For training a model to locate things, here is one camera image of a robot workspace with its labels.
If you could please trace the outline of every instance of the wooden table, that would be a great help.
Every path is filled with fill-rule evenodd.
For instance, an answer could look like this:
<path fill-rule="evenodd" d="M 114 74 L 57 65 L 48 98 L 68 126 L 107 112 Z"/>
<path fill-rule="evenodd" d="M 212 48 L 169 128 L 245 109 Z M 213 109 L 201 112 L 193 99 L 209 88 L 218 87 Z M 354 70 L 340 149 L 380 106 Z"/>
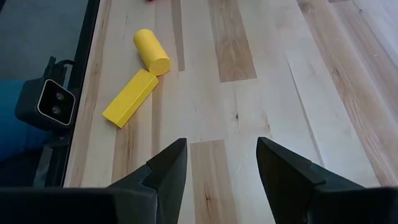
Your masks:
<path fill-rule="evenodd" d="M 102 0 L 66 187 L 105 187 L 188 139 L 180 223 L 272 223 L 256 139 L 366 187 L 398 183 L 398 3 Z M 169 73 L 122 129 L 101 113 L 152 29 Z"/>

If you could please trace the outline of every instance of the rectangular prism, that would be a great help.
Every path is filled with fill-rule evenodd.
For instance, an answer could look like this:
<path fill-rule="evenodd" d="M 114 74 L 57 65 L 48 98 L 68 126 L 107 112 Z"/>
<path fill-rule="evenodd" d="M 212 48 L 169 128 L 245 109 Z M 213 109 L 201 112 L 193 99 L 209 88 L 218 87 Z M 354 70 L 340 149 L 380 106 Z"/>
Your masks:
<path fill-rule="evenodd" d="M 154 74 L 139 70 L 102 115 L 122 128 L 158 83 Z"/>

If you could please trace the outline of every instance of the yellow cylinder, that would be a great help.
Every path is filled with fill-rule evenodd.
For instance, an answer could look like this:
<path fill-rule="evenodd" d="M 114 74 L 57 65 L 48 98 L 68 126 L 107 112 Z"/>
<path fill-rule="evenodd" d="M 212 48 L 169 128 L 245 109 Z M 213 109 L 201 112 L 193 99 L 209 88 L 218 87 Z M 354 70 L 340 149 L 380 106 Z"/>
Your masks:
<path fill-rule="evenodd" d="M 170 59 L 151 30 L 137 31 L 134 34 L 134 44 L 149 72 L 159 76 L 170 70 Z"/>

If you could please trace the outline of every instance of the wooden block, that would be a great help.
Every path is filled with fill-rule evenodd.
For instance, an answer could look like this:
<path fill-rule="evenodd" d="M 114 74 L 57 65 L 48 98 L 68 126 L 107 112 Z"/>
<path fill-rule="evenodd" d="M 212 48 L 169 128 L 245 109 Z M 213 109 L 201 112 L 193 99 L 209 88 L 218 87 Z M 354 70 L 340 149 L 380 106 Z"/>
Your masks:
<path fill-rule="evenodd" d="M 134 44 L 149 72 L 159 76 L 170 70 L 169 56 L 151 30 L 141 29 L 137 31 L 134 34 Z"/>
<path fill-rule="evenodd" d="M 122 128 L 158 83 L 154 74 L 139 70 L 102 115 Z"/>

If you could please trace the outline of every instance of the wooden surface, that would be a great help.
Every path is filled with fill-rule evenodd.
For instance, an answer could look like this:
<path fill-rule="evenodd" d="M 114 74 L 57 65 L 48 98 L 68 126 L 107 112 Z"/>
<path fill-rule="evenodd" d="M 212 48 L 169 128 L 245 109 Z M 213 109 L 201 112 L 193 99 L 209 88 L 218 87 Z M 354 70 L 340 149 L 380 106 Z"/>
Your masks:
<path fill-rule="evenodd" d="M 179 223 L 273 223 L 256 139 L 366 187 L 398 184 L 398 3 L 102 0 L 66 187 L 105 187 L 188 139 Z M 118 129 L 101 113 L 144 68 L 152 29 L 172 69 Z"/>

